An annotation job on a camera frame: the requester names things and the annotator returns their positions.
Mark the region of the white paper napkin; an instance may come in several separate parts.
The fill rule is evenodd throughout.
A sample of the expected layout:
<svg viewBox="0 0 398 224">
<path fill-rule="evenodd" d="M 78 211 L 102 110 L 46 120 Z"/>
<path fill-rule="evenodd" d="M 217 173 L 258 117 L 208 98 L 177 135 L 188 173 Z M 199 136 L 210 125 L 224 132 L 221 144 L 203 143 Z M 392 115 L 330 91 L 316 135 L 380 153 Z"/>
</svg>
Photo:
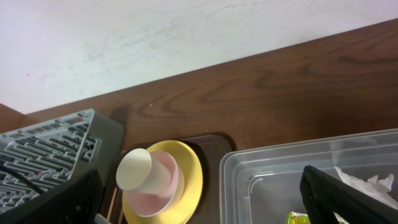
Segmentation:
<svg viewBox="0 0 398 224">
<path fill-rule="evenodd" d="M 367 181 L 359 179 L 355 176 L 344 173 L 339 167 L 335 166 L 341 181 L 346 185 L 372 197 L 373 199 L 382 202 L 397 210 L 397 201 L 394 200 L 389 192 L 392 191 L 392 184 L 394 181 L 394 175 L 389 174 L 385 179 L 379 179 L 378 175 L 374 175 Z"/>
</svg>

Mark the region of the yellow green snack wrapper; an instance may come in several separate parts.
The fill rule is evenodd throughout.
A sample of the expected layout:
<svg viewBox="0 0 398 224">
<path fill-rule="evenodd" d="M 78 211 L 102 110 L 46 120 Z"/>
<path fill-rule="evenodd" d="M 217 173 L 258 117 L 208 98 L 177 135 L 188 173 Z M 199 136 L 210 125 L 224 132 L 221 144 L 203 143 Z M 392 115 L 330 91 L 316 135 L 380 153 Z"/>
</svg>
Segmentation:
<svg viewBox="0 0 398 224">
<path fill-rule="evenodd" d="M 305 213 L 290 212 L 286 218 L 286 224 L 310 224 L 310 219 Z"/>
</svg>

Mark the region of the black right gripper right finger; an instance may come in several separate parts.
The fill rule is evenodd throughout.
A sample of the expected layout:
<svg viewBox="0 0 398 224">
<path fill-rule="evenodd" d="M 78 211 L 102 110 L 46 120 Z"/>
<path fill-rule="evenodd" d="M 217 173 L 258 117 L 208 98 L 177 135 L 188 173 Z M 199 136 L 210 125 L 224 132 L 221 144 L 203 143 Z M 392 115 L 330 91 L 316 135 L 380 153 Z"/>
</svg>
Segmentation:
<svg viewBox="0 0 398 224">
<path fill-rule="evenodd" d="M 304 167 L 300 192 L 311 224 L 338 224 L 336 214 L 350 224 L 397 224 L 396 209 L 313 166 Z"/>
</svg>

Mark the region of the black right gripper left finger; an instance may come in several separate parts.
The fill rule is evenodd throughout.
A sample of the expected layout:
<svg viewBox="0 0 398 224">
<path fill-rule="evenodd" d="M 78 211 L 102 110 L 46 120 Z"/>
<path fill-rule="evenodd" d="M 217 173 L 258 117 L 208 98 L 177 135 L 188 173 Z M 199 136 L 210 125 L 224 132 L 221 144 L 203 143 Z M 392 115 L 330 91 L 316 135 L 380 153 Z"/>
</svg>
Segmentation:
<svg viewBox="0 0 398 224">
<path fill-rule="evenodd" d="M 1 214 L 1 224 L 94 223 L 103 196 L 99 172 L 90 169 Z"/>
</svg>

